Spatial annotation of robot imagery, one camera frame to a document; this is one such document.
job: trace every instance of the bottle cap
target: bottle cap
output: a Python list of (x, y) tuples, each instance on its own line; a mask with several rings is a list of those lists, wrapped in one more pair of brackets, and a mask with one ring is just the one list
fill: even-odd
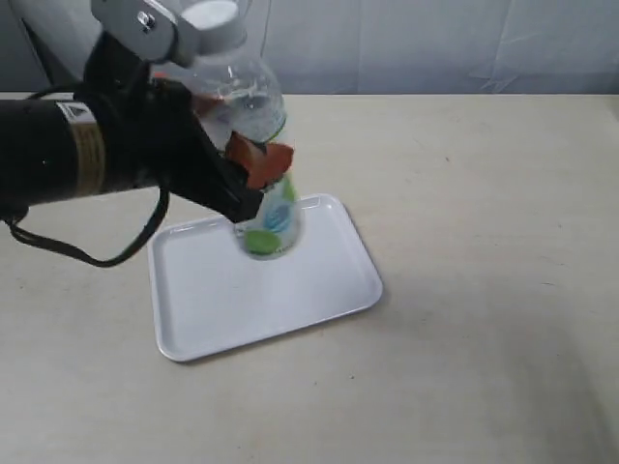
[(222, 53), (247, 38), (238, 5), (231, 0), (207, 0), (183, 11), (182, 17), (200, 33), (198, 54)]

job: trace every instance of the tray rim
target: tray rim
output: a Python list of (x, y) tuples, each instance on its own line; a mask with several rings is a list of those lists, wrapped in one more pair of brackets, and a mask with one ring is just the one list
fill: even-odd
[(191, 362), (191, 361), (195, 361), (195, 360), (199, 360), (202, 358), (208, 358), (211, 356), (216, 356), (217, 354), (220, 353), (225, 353), (231, 350), (234, 350), (236, 348), (240, 348), (240, 347), (244, 347), (244, 346), (251, 346), (254, 343), (257, 343), (261, 340), (266, 340), (266, 339), (270, 339), (270, 338), (277, 338), (279, 336), (283, 336), (286, 334), (292, 334), (298, 331), (302, 331), (304, 329), (307, 329), (309, 327), (313, 327), (319, 324), (323, 324), (325, 322), (329, 322), (335, 319), (340, 319), (341, 317), (345, 317), (351, 314), (355, 314), (357, 312), (362, 312), (365, 310), (370, 309), (371, 307), (375, 306), (383, 297), (384, 294), (384, 282), (383, 279), (380, 275), (380, 273), (378, 272), (378, 268), (376, 267), (369, 251), (368, 248), (366, 247), (366, 244), (364, 243), (361, 234), (359, 233), (359, 230), (357, 229), (354, 221), (352, 220), (352, 216), (350, 215), (350, 213), (348, 212), (348, 209), (346, 208), (346, 206), (341, 202), (341, 200), (339, 200), (337, 197), (333, 196), (330, 193), (315, 193), (312, 195), (305, 195), (303, 197), (301, 197), (299, 199), (300, 202), (303, 201), (308, 201), (308, 200), (321, 200), (322, 198), (328, 200), (329, 202), (331, 202), (332, 204), (336, 204), (339, 208), (341, 208), (344, 213), (345, 213), (345, 217), (346, 219), (349, 221), (350, 225), (352, 226), (353, 230), (355, 231), (357, 238), (361, 244), (361, 248), (362, 250), (365, 252), (365, 254), (368, 257), (368, 261), (371, 264), (371, 269), (373, 270), (373, 277), (375, 277), (375, 281), (377, 283), (377, 287), (376, 287), (376, 291), (375, 294), (373, 295), (373, 298), (368, 300), (368, 303), (365, 305), (362, 305), (360, 307), (356, 307), (353, 309), (350, 309), (349, 311), (334, 315), (332, 317), (328, 317), (325, 319), (321, 319), (319, 321), (315, 321), (312, 322), (310, 324), (306, 324), (303, 326), (299, 326), (296, 327), (294, 329), (291, 329), (289, 331), (285, 331), (282, 333), (278, 333), (275, 335), (271, 335), (269, 337), (266, 338), (258, 338), (256, 340), (250, 340), (247, 343), (243, 343), (241, 345), (232, 345), (226, 348), (222, 348), (218, 351), (215, 352), (190, 352), (190, 353), (185, 353), (185, 354), (179, 354), (176, 353), (172, 350), (169, 350), (169, 348), (166, 346), (165, 342), (162, 339), (162, 320), (161, 320), (161, 302), (160, 302), (160, 298), (159, 298), (159, 294), (157, 291), (157, 270), (155, 269), (155, 247), (156, 247), (156, 243), (157, 241), (160, 239), (161, 236), (163, 235), (169, 235), (170, 232), (177, 230), (177, 229), (184, 229), (184, 228), (191, 228), (197, 224), (200, 224), (202, 222), (214, 222), (214, 221), (221, 221), (222, 219), (225, 219), (224, 216), (222, 215), (213, 215), (213, 216), (209, 216), (209, 217), (203, 217), (201, 219), (193, 219), (193, 220), (189, 220), (186, 222), (180, 222), (178, 224), (171, 224), (171, 225), (167, 225), (166, 227), (160, 229), (159, 231), (157, 231), (157, 233), (152, 237), (152, 239), (148, 242), (148, 246), (147, 246), (147, 251), (148, 251), (148, 270), (149, 270), (149, 280), (150, 280), (150, 286), (151, 286), (151, 303), (153, 306), (153, 316), (154, 316), (154, 325), (155, 325), (155, 336), (156, 336), (156, 341), (157, 341), (157, 347), (159, 348), (159, 351), (162, 353), (162, 355), (164, 355), (166, 358), (168, 358), (171, 361), (174, 361), (176, 363), (187, 363), (187, 362)]

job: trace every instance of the yellow label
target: yellow label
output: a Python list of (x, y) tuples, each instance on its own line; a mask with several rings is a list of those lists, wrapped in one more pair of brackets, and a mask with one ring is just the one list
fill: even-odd
[(77, 151), (75, 196), (99, 193), (105, 180), (105, 144), (95, 115), (79, 101), (57, 104), (71, 125)]

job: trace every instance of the metal screw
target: metal screw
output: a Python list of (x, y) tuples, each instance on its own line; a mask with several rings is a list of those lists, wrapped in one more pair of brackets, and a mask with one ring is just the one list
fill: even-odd
[(153, 29), (155, 29), (155, 26), (157, 25), (155, 17), (146, 12), (139, 12), (137, 14), (137, 22), (139, 22), (143, 26), (142, 32), (144, 34), (148, 34), (149, 32), (151, 32)]

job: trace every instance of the table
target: table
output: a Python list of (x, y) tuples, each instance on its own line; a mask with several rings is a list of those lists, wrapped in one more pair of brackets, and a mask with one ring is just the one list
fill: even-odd
[[(383, 301), (181, 365), (155, 345), (146, 253), (101, 271), (0, 231), (0, 460), (619, 462), (619, 98), (287, 105), (298, 188), (347, 205)], [(107, 256), (156, 197), (26, 225)], [(204, 215), (174, 199), (167, 222)]]

